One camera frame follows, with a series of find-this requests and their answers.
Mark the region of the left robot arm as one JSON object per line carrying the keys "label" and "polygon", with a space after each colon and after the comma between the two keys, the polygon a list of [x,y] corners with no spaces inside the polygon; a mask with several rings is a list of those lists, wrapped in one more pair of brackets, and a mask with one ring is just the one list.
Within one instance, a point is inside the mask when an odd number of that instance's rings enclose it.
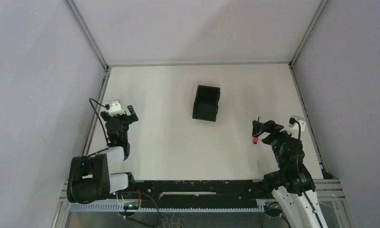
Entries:
{"label": "left robot arm", "polygon": [[127,108],[128,114],[114,102],[108,110],[101,112],[108,140],[106,148],[72,159],[66,190],[69,202],[89,204],[105,200],[117,191],[126,198],[136,194],[137,185],[131,172],[113,174],[111,171],[113,165],[128,159],[129,126],[139,120],[133,106]]}

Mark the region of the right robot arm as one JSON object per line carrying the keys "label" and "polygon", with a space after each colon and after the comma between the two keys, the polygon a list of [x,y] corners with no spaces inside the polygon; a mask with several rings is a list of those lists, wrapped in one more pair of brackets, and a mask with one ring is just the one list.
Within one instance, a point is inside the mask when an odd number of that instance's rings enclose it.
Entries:
{"label": "right robot arm", "polygon": [[288,126],[273,120],[265,123],[252,122],[253,143],[267,133],[261,140],[271,146],[277,171],[263,177],[263,191],[266,196],[275,198],[285,213],[291,228],[326,228],[328,225],[321,211],[313,178],[303,163],[305,153],[301,134],[305,131],[304,118],[291,116]]}

